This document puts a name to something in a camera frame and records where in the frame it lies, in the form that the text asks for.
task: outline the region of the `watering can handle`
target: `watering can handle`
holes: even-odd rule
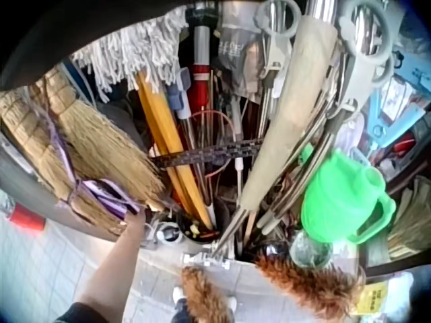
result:
[[[362,234],[352,234],[347,239],[354,244],[361,244],[366,240],[370,239],[374,234],[378,233],[381,229],[386,227],[391,221],[392,214],[397,208],[395,201],[389,197],[387,193],[383,193],[378,198],[378,201],[383,206],[382,217],[373,223],[368,229],[366,229]]]

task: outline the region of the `yellow label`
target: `yellow label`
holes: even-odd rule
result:
[[[352,315],[364,315],[380,313],[388,293],[388,282],[369,284],[361,292],[359,302],[350,313]]]

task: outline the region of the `black sleeve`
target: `black sleeve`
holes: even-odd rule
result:
[[[73,303],[55,323],[108,323],[96,310],[83,303]]]

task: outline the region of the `green plastic jug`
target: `green plastic jug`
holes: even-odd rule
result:
[[[391,220],[396,204],[385,192],[385,180],[367,167],[335,151],[311,179],[302,204],[301,220],[307,234],[320,242],[343,238],[361,244]],[[377,202],[383,216],[360,235],[356,230],[370,217]]]

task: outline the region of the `black bucket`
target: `black bucket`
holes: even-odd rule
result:
[[[188,239],[189,241],[192,241],[195,244],[210,244],[214,240],[217,240],[222,236],[224,230],[229,225],[229,221],[230,221],[229,209],[226,206],[226,204],[224,204],[224,202],[217,197],[214,198],[213,203],[214,203],[215,221],[217,222],[217,231],[219,231],[220,234],[218,234],[215,237],[193,238],[191,236],[186,235],[186,231],[190,231],[191,222],[184,217],[177,217],[176,222],[178,223],[178,226],[180,227],[180,230],[183,233],[184,237],[186,237],[186,239]]]

